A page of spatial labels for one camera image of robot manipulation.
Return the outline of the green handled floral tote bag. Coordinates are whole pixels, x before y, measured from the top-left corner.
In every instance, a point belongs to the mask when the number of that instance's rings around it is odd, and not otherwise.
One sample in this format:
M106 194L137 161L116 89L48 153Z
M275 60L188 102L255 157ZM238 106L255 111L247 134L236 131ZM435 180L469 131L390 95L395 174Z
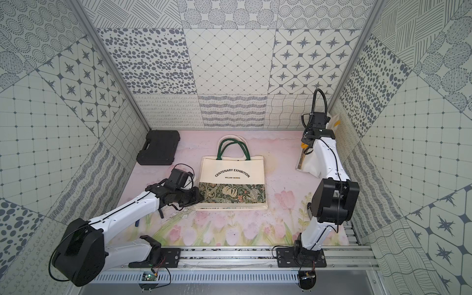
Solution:
M268 209L264 157L251 155L241 141L224 140L216 156L202 158L198 188L199 211Z

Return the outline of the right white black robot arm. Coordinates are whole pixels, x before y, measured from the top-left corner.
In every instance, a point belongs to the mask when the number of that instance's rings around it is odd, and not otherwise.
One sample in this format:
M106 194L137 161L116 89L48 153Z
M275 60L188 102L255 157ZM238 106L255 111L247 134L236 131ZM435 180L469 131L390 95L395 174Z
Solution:
M320 183L307 205L309 225L298 240L303 249L320 251L329 234L351 220L360 187L342 166L334 131L326 127L328 115L312 111L301 120L304 131L297 170L319 178Z

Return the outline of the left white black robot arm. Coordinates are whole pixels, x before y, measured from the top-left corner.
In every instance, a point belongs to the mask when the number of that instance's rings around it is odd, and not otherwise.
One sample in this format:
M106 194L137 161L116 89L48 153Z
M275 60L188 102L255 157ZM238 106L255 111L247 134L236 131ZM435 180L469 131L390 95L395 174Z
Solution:
M148 185L141 194L114 210L91 220L78 218L70 222L52 252L48 269L58 270L64 275L64 282L70 281L77 287L119 266L149 269L152 276L158 277L159 269L178 267L180 248L164 248L149 235L116 247L109 242L147 215L158 212L162 216L165 207L181 211L203 200L194 185L194 170L174 167L168 178Z

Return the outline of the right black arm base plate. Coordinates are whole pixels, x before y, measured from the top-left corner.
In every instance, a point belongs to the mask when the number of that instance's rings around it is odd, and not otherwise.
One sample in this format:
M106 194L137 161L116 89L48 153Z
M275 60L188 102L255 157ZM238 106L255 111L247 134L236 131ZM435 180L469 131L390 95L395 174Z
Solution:
M275 259L279 268L320 268L326 267L323 250L312 251L305 248L296 250L295 247L274 248Z

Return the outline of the starry night canvas tote bag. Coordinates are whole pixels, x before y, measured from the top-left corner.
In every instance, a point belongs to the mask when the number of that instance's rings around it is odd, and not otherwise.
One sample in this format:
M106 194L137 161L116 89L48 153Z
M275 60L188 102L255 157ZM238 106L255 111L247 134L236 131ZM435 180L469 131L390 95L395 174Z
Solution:
M222 136L218 141L218 145L220 145L224 140L227 140L227 139L233 139L233 140L241 141L241 142L245 143L246 145L248 144L247 140L244 139L244 137L230 134L230 135Z

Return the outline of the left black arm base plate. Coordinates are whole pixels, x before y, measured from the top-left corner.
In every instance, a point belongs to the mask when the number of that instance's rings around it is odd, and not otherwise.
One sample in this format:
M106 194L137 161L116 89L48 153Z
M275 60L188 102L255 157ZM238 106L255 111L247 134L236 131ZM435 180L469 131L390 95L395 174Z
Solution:
M132 269L155 267L177 268L180 260L180 254L180 248L156 248L151 250L150 254L145 260L129 263L128 267Z

